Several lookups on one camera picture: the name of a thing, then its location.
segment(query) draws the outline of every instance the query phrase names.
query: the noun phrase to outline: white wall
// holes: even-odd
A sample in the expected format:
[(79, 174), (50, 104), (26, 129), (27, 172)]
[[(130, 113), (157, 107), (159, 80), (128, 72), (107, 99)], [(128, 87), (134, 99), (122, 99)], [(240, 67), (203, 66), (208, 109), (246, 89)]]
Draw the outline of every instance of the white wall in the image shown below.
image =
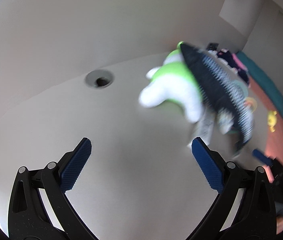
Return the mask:
[(224, 0), (0, 0), (0, 117), (92, 69), (173, 49), (232, 50), (246, 38), (218, 15)]
[(225, 0), (219, 16), (245, 37), (253, 30), (265, 0)]
[(243, 49), (283, 94), (283, 9), (266, 0)]

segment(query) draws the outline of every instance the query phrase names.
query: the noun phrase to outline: green and white plush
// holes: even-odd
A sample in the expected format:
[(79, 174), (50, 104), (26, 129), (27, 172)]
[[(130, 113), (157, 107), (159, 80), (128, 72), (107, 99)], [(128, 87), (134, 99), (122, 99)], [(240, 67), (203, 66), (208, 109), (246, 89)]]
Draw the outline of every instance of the green and white plush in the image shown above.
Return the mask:
[(146, 74), (151, 82), (141, 91), (139, 103), (149, 108), (165, 100), (176, 102), (183, 107), (186, 119), (195, 123), (204, 111), (202, 96), (195, 77), (184, 63), (180, 43), (167, 56), (162, 67), (153, 68)]

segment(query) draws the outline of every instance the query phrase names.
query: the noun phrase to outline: blue object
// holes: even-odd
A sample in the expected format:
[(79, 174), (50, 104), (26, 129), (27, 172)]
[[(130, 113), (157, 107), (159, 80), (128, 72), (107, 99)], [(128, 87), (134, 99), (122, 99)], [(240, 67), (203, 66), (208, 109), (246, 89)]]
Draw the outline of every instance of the blue object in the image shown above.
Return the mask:
[(87, 138), (75, 150), (72, 158), (60, 174), (60, 190), (65, 193), (71, 190), (91, 154), (91, 141)]
[(242, 51), (236, 53), (238, 59), (248, 68), (249, 74), (264, 90), (265, 94), (273, 102), (280, 115), (283, 117), (283, 96), (277, 89), (274, 82), (267, 76), (267, 74), (257, 66), (257, 64), (251, 60)]
[(210, 187), (217, 190), (219, 194), (222, 193), (224, 189), (223, 173), (210, 156), (209, 151), (203, 147), (198, 139), (194, 139), (192, 142), (192, 153)]
[(265, 156), (261, 151), (255, 149), (253, 150), (253, 156), (260, 160), (262, 163), (265, 163), (267, 166), (273, 165), (273, 160), (267, 156)]

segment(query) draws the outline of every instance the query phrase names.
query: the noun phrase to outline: plush dinosaur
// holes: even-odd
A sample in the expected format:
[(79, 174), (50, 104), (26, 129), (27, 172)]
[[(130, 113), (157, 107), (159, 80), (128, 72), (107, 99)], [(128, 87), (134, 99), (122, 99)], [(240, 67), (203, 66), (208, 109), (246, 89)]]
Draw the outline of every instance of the plush dinosaur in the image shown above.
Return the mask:
[(228, 73), (201, 49), (182, 43), (180, 50), (185, 64), (198, 81), (205, 101), (218, 113), (221, 132), (226, 133), (231, 127), (239, 132), (235, 153), (238, 155), (251, 139), (253, 131), (253, 114), (246, 105), (245, 96)]
[(165, 59), (163, 66), (155, 67), (146, 74), (151, 81), (139, 95), (143, 107), (155, 107), (170, 100), (178, 103), (185, 111), (190, 123), (197, 122), (204, 111), (199, 85), (184, 63), (180, 44)]

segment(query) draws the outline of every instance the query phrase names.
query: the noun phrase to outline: yellow toy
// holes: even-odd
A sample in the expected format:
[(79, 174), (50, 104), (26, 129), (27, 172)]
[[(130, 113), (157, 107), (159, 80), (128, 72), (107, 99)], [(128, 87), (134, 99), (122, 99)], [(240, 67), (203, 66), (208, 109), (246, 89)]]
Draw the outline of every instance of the yellow toy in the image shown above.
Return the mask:
[(268, 112), (267, 123), (268, 123), (268, 126), (269, 126), (269, 130), (271, 130), (271, 132), (275, 132), (274, 126), (277, 123), (276, 114), (277, 114), (276, 111), (269, 111)]

